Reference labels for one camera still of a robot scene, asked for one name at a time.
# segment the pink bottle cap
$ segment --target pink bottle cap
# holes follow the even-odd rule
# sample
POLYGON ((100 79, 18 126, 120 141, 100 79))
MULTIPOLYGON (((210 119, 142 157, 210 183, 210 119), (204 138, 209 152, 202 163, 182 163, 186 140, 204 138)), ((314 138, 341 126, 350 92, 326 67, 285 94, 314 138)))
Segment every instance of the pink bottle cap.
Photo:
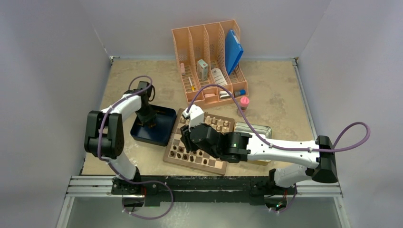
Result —
POLYGON ((248 105, 249 105, 249 98, 243 97, 243 98, 240 99, 240 106, 241 107, 246 108, 246 107, 248 107, 248 105))

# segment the small box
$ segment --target small box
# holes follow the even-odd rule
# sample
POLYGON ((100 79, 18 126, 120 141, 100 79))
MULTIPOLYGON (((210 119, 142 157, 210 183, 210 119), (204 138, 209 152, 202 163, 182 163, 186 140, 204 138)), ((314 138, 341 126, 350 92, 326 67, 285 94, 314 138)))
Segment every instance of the small box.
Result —
POLYGON ((208 72, 209 65, 203 59, 197 61, 197 76, 201 81, 207 80, 208 72))

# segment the navy blue tray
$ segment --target navy blue tray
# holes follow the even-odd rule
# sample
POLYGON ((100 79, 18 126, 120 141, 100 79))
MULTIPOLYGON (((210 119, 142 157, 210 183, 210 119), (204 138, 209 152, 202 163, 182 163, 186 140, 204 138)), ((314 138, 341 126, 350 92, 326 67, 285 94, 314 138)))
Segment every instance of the navy blue tray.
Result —
POLYGON ((171 108, 156 105, 151 105, 151 107, 157 112, 156 125, 152 128, 141 126, 141 122, 137 117, 130 134, 137 141, 166 146, 176 120, 176 112, 171 108))

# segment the floor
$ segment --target floor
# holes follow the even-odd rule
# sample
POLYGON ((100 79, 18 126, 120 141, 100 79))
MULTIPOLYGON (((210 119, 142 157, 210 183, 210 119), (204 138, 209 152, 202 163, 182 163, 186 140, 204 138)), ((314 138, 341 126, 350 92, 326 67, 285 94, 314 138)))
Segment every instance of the floor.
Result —
MULTIPOLYGON (((292 63, 290 61, 241 61, 240 67, 249 85, 250 104, 246 114, 250 123, 270 126, 273 129, 273 139, 313 140, 292 63)), ((148 75, 153 79, 156 96, 151 104, 174 110, 187 107, 181 78, 174 60, 118 59, 113 62, 101 109, 121 98, 130 81, 139 75, 148 75)), ((243 119, 237 116, 234 104, 204 111, 243 122, 243 119)), ((124 152, 139 168, 142 175, 213 175, 209 172, 163 162, 165 147, 137 142, 131 137, 129 132, 134 120, 135 114, 124 122, 124 152)), ((288 165, 279 161, 271 161, 266 166, 240 162, 228 164, 225 175, 264 176, 273 168, 288 165)), ((104 162, 87 153, 82 174, 113 175, 114 173, 104 162)))

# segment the black base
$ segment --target black base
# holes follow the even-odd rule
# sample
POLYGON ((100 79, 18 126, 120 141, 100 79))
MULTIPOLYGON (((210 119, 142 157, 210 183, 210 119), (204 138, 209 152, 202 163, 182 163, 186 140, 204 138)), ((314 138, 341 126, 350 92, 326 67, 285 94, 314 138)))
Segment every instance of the black base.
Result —
MULTIPOLYGON (((141 176, 141 181, 165 182, 173 191, 175 202, 245 202, 250 205, 277 204, 282 198, 268 198, 271 195, 294 194, 294 188, 281 188, 269 181, 269 177, 216 177, 216 176, 141 176)), ((145 206, 156 207, 161 202, 170 202, 171 195, 161 184, 149 183, 131 185, 114 178, 112 194, 135 195, 146 192, 145 206)))

